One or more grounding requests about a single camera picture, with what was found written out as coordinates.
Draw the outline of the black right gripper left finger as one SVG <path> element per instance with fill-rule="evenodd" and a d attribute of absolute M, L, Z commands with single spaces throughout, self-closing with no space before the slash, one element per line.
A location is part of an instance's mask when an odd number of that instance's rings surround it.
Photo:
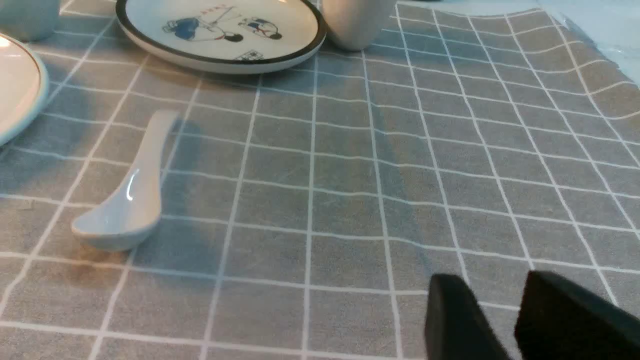
<path fill-rule="evenodd" d="M 428 360 L 509 360 L 477 298 L 461 277 L 430 277 L 424 325 Z"/>

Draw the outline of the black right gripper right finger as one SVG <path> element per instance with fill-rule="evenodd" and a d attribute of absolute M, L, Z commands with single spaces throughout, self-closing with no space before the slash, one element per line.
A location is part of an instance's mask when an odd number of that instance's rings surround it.
<path fill-rule="evenodd" d="M 637 360 L 637 317 L 552 271 L 528 272 L 514 337 L 524 360 Z"/>

